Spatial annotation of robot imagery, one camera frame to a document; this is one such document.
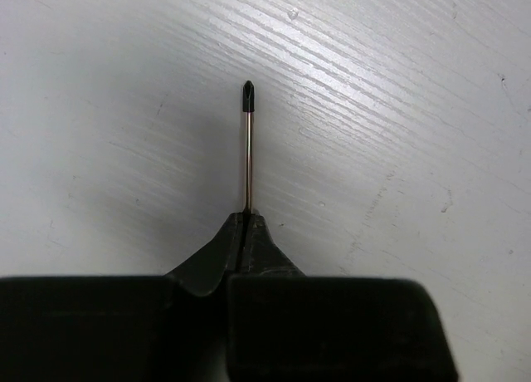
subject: phillips screwdriver tip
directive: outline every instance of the phillips screwdriver tip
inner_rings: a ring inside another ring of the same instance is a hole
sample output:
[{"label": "phillips screwdriver tip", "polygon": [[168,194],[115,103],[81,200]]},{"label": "phillips screwdriver tip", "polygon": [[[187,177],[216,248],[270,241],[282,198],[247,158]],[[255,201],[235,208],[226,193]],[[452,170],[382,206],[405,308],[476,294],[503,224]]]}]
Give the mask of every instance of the phillips screwdriver tip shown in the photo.
[{"label": "phillips screwdriver tip", "polygon": [[243,85],[241,108],[243,112],[255,111],[255,87],[251,81],[246,81],[246,84]]}]

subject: metal rod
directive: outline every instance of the metal rod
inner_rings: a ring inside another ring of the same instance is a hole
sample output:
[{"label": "metal rod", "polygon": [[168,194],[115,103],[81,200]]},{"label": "metal rod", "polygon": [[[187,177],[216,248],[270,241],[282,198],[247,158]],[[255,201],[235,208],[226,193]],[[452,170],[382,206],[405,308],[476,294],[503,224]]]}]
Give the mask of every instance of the metal rod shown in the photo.
[{"label": "metal rod", "polygon": [[252,213],[252,133],[255,111],[255,87],[251,81],[247,81],[243,86],[242,110],[246,114],[246,186],[245,186],[245,206],[243,212]]},{"label": "metal rod", "polygon": [[252,129],[253,114],[246,113],[246,204],[245,213],[252,213]]}]

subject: white wooden surface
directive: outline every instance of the white wooden surface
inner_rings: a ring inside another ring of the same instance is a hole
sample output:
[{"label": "white wooden surface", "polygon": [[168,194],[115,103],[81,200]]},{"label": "white wooden surface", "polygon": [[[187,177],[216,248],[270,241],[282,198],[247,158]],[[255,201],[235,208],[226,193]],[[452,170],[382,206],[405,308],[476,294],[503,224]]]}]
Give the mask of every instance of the white wooden surface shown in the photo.
[{"label": "white wooden surface", "polygon": [[0,0],[0,273],[166,272],[256,206],[410,277],[465,381],[531,380],[531,0]]}]

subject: black plastic part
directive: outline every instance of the black plastic part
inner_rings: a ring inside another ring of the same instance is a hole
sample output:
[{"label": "black plastic part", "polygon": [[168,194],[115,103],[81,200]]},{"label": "black plastic part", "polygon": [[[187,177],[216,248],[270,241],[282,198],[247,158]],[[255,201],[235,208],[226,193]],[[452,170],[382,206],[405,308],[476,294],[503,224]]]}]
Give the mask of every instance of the black plastic part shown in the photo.
[{"label": "black plastic part", "polygon": [[423,288],[303,277],[259,215],[167,276],[4,278],[0,306],[2,382],[457,381]]},{"label": "black plastic part", "polygon": [[275,245],[266,220],[251,215],[241,254],[240,273],[256,275],[303,276],[302,271]]},{"label": "black plastic part", "polygon": [[255,111],[255,87],[251,81],[246,81],[243,85],[241,110],[243,112]]},{"label": "black plastic part", "polygon": [[227,295],[233,382],[458,379],[415,282],[237,275]]},{"label": "black plastic part", "polygon": [[243,245],[243,214],[231,213],[207,245],[175,267],[168,275],[194,296],[208,296],[220,285],[227,271],[236,270]]},{"label": "black plastic part", "polygon": [[171,277],[0,280],[0,380],[148,379],[174,286]]}]

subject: white table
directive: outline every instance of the white table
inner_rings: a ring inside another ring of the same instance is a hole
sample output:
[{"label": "white table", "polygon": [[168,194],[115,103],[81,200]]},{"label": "white table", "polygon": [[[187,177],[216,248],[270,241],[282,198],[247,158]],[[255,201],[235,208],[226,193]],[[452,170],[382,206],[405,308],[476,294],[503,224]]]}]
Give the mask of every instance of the white table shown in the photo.
[{"label": "white table", "polygon": [[412,278],[464,381],[531,380],[531,0],[0,0],[0,273],[162,273],[256,206]]}]

